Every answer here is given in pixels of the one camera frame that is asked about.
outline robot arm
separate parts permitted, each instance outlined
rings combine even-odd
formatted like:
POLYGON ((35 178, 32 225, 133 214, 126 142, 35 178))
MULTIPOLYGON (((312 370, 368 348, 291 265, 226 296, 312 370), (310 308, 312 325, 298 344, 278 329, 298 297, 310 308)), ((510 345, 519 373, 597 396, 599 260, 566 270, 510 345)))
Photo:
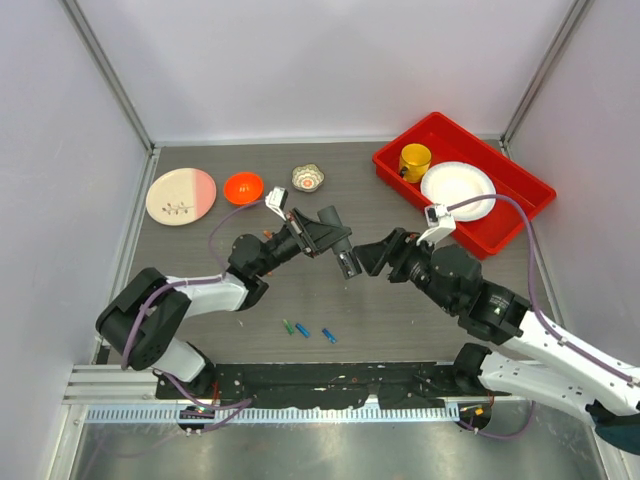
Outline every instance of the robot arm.
POLYGON ((640 454, 640 369, 601 352, 533 311, 525 298, 483 279, 480 262, 458 245, 435 249, 455 222, 442 205, 427 207, 425 213, 428 229, 422 235, 396 228, 380 242, 354 248, 367 274, 377 276, 389 264, 391 283, 412 282, 458 317, 458 325, 473 337, 548 366, 467 344, 454 364, 456 382, 470 393, 509 392, 565 411, 595 426, 610 443, 640 454))
POLYGON ((316 221, 295 208, 285 213, 286 198, 287 191, 280 187, 269 193, 265 203, 284 225, 264 242, 250 234, 238 237, 225 274, 176 278, 144 269, 99 316, 98 332, 122 354, 136 321, 143 320, 138 322, 128 366, 152 367, 175 376, 196 396, 207 393, 213 365, 194 346, 174 338, 183 319, 251 308, 269 288, 261 277, 300 253, 314 258, 331 248, 345 278, 361 273, 348 240, 351 229, 342 225, 335 208, 320 210, 316 221))

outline floor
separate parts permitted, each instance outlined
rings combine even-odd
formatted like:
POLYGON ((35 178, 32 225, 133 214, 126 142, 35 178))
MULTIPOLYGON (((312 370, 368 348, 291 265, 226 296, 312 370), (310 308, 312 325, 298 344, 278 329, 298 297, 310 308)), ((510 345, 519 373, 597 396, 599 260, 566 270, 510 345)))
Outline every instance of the floor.
MULTIPOLYGON (((163 148, 156 177, 180 167, 209 172, 218 199, 201 220, 183 227, 162 226, 144 219, 133 261, 132 275, 154 266, 165 275, 207 276, 219 271, 207 249, 207 238, 232 206, 222 187, 232 174, 254 171, 262 176, 265 192, 279 185, 289 188, 287 207, 309 216, 335 205, 342 221, 353 230, 354 245, 378 241, 394 227, 423 231, 422 213, 383 183, 371 162, 380 143, 246 145, 163 148), (291 170, 317 164, 325 184, 312 194, 291 187, 291 170)), ((228 256, 242 233, 262 235, 279 230, 277 216, 263 207, 236 215, 216 234, 215 248, 228 256)), ((527 295, 528 246, 520 235, 499 255, 483 262, 485 278, 527 295)), ((206 314, 183 322, 179 338, 193 343, 216 362, 340 362, 453 360, 465 342, 473 341, 411 284, 389 284, 384 276, 365 274, 343 280, 331 252, 316 259, 302 255, 265 278, 271 288, 250 310, 206 314), (282 320, 300 322, 310 332, 287 335, 282 320), (328 328, 338 339, 331 344, 320 333, 328 328)), ((541 282, 539 298, 551 313, 541 282)), ((117 358, 112 355, 110 361, 117 358)))

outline wire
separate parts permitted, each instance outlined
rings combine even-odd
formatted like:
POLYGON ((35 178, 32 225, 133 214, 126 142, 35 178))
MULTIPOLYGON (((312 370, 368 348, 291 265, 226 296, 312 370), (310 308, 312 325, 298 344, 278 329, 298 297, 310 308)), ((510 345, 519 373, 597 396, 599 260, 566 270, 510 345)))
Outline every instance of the wire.
POLYGON ((222 259, 222 257, 220 257, 220 255, 218 255, 218 253, 216 252, 215 247, 213 246, 213 236, 216 234, 216 232, 220 229, 220 227, 222 227, 222 225, 224 225, 224 223, 229 220, 231 217, 233 217, 236 213, 245 210, 247 208, 253 207, 255 205, 259 205, 261 203, 264 203, 264 200, 256 200, 255 202, 251 202, 251 203, 247 203, 246 205, 243 205, 241 207, 236 208, 235 210, 229 212, 227 215, 224 216, 224 218, 222 220, 220 220, 220 223, 218 223, 218 225, 216 225, 213 230, 211 231, 211 233, 209 234, 209 242, 208 242, 208 246, 209 246, 209 252, 211 253, 211 255, 213 256, 213 258, 216 259, 216 261, 218 262, 218 265, 220 265, 220 269, 226 273, 227 270, 227 263, 222 259))
POLYGON ((122 351, 122 361, 120 362, 120 368, 122 368, 122 370, 126 370, 129 366, 129 355, 131 354, 131 350, 133 349, 133 344, 135 343, 135 338, 138 334, 138 330, 140 329, 140 325, 142 325, 142 322, 144 321, 149 308, 151 308, 153 302, 155 302, 160 295, 168 290, 171 290, 172 288, 184 287, 186 285, 211 285, 214 283, 219 283, 221 281, 222 275, 192 280, 178 280, 176 282, 166 283, 162 287, 155 290, 151 295, 149 295, 149 297, 140 307, 140 311, 138 312, 138 315, 136 316, 136 319, 131 326, 131 330, 129 331, 127 343, 125 343, 124 350, 122 351))
POLYGON ((136 335, 138 334, 138 330, 140 329, 140 325, 142 325, 142 322, 144 321, 145 316, 149 311, 149 308, 151 308, 151 306, 153 305, 153 302, 155 302, 160 295, 162 295, 164 292, 168 290, 171 290, 172 288, 184 287, 187 284, 188 285, 211 285, 214 283, 221 282, 224 279, 227 265, 225 264, 224 261, 222 261, 220 256, 216 253, 215 249, 213 248, 213 243, 212 243, 213 236, 220 229, 220 227, 222 227, 222 225, 224 225, 224 223, 227 220, 229 220, 231 217, 233 217, 236 213, 241 212, 242 210, 245 210, 249 207, 258 205, 259 203, 262 203, 262 202, 263 200, 256 200, 255 202, 249 203, 247 205, 243 205, 242 207, 232 210, 227 215, 225 215, 222 220, 220 220, 220 222, 213 228, 213 230, 209 234, 209 251, 218 261, 218 264, 220 265, 220 268, 223 271, 221 275, 216 275, 214 277, 193 279, 193 280, 179 280, 177 282, 167 283, 162 287, 158 288, 151 295, 149 295, 147 300, 140 307, 140 311, 138 312, 138 315, 136 316, 136 319, 133 322, 133 325, 131 326, 131 330, 129 331, 129 337, 127 337, 127 342, 124 345, 124 350, 122 351, 122 361, 120 362, 120 367, 122 368, 122 370, 126 370, 127 367, 129 366, 129 355, 131 355, 131 350, 133 350, 133 344, 135 343, 135 338, 136 338, 136 335))
MULTIPOLYGON (((229 415, 227 418, 225 418, 224 420, 221 420, 218 423, 205 426, 202 430, 200 430, 200 433, 212 432, 214 430, 217 430, 217 429, 225 426, 227 423, 229 423, 235 417, 240 415, 240 413, 242 413, 244 411, 244 409, 247 408, 248 405, 249 404, 238 408, 238 410, 236 410, 231 415, 229 415)), ((189 412, 189 415, 196 415, 196 416, 203 417, 203 418, 213 418, 214 417, 214 415, 212 415, 212 414, 198 413, 198 412, 189 412)), ((127 459, 127 460, 128 459, 134 459, 134 458, 140 458, 140 457, 143 457, 143 456, 147 455, 148 453, 151 453, 153 450, 155 450, 156 448, 164 445, 165 443, 169 442, 170 440, 173 440, 174 438, 177 438, 177 437, 181 437, 182 436, 182 432, 177 432, 177 433, 173 433, 171 435, 167 435, 166 437, 158 440, 156 443, 154 443, 150 447, 148 447, 148 448, 146 448, 144 450, 141 450, 139 452, 136 452, 136 453, 119 453, 119 452, 114 452, 114 451, 111 451, 111 450, 107 449, 104 446, 104 443, 106 442, 108 436, 109 436, 109 434, 106 434, 98 441, 98 444, 96 445, 96 448, 94 449, 93 453, 91 454, 91 457, 89 458, 89 461, 87 462, 87 466, 85 467, 84 473, 80 477, 80 480, 86 480, 88 478, 89 472, 91 471, 91 469, 93 468, 96 460, 98 459, 98 453, 101 452, 101 451, 106 453, 107 455, 111 455, 111 456, 114 456, 116 458, 122 458, 122 459, 127 459)))
POLYGON ((202 408, 206 408, 207 410, 230 410, 232 408, 243 408, 248 406, 251 403, 251 399, 245 399, 242 400, 238 403, 232 403, 231 405, 208 405, 206 403, 202 403, 200 400, 198 400, 197 398, 195 398, 193 395, 191 395, 189 392, 187 392, 187 390, 180 384, 180 382, 176 379, 176 377, 174 377, 173 375, 171 375, 170 373, 166 373, 166 372, 162 372, 162 374, 167 377, 167 380, 169 380, 174 387, 176 387, 176 390, 178 390, 180 392, 180 394, 186 398, 187 400, 189 400, 191 403, 198 405, 199 407, 202 408))
POLYGON ((516 439, 520 438, 522 435, 524 435, 525 432, 529 429, 529 427, 531 427, 531 425, 533 424, 533 417, 534 417, 535 407, 536 407, 536 402, 531 402, 531 410, 529 410, 529 417, 527 418, 527 423, 525 423, 524 426, 520 430, 518 430, 517 432, 510 433, 508 435, 501 435, 501 434, 498 434, 498 433, 483 432, 482 430, 480 430, 478 428, 474 428, 473 427, 473 417, 471 417, 471 420, 469 420, 469 423, 466 423, 463 420, 460 420, 457 423, 458 423, 458 425, 462 426, 463 428, 466 428, 470 432, 474 432, 474 433, 480 435, 481 437, 493 438, 494 440, 516 440, 516 439))
MULTIPOLYGON (((469 205, 470 203, 475 203, 475 202, 479 202, 481 200, 488 200, 491 198, 495 198, 496 200, 502 200, 505 202, 510 203, 520 214, 520 216, 522 217, 522 220, 524 221, 524 225, 527 229, 527 237, 529 239, 529 262, 528 262, 528 284, 529 284, 529 300, 531 301, 531 306, 533 307, 533 313, 535 314, 536 318, 538 319, 538 322, 540 322, 540 325, 542 325, 542 328, 544 328, 544 330, 551 335, 553 338, 555 338, 556 340, 562 340, 562 334, 558 333, 550 324, 549 322, 547 322, 547 320, 544 318, 544 315, 542 314, 542 309, 540 308, 540 304, 538 303, 538 299, 536 296, 536 288, 535 288, 535 267, 536 267, 536 257, 535 257, 535 249, 534 249, 534 244, 535 244, 535 237, 533 234, 533 227, 531 226, 531 222, 529 221, 529 218, 527 217, 527 214, 524 212, 524 210, 522 209, 522 207, 518 204, 518 202, 516 202, 513 198, 508 197, 506 195, 501 195, 501 194, 487 194, 487 195, 479 195, 477 197, 473 197, 470 198, 468 200, 464 200, 460 203, 456 203, 454 205, 451 205, 450 207, 447 207, 448 210, 450 212, 458 209, 458 208, 462 208, 465 207, 467 205, 469 205)), ((585 351, 584 349, 580 348, 578 345, 575 345, 571 342, 568 341, 564 341, 564 345, 568 348, 570 348, 571 350, 573 350, 574 352, 576 352, 578 355, 582 356, 583 358, 589 360, 591 363, 597 365, 598 367, 602 368, 603 370, 609 372, 612 375, 615 375, 616 377, 624 380, 627 383, 633 383, 633 378, 630 375, 627 375, 619 370, 617 370, 614 367, 611 367, 610 365, 607 365, 605 362, 603 362, 602 360, 600 360, 599 358, 595 357, 594 355, 590 354, 589 352, 585 351)))

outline white paper plate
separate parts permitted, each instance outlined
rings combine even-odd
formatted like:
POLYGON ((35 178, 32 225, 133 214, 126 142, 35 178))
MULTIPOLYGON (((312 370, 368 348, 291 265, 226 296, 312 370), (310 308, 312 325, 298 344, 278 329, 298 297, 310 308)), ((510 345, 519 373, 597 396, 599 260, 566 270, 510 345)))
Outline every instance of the white paper plate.
POLYGON ((147 192, 147 212, 163 225, 186 225, 202 218, 216 199, 216 182, 202 170, 179 168, 158 178, 147 192))
MULTIPOLYGON (((480 169, 462 162, 444 162, 430 168, 420 184, 422 195, 433 203, 453 205, 468 198, 496 193, 496 187, 480 169)), ((472 222, 485 217, 495 205, 495 199, 482 200, 458 208, 453 218, 472 222)))

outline white wall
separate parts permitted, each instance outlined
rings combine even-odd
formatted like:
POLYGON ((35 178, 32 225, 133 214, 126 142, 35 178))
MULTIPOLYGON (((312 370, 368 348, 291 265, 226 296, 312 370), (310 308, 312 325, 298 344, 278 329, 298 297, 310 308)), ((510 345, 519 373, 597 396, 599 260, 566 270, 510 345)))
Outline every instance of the white wall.
POLYGON ((568 326, 640 365, 640 3, 598 0, 513 143, 558 191, 536 220, 568 326))
POLYGON ((144 163, 62 8, 0 3, 0 478, 42 478, 144 163))
POLYGON ((160 142, 501 133, 571 0, 81 0, 160 142))

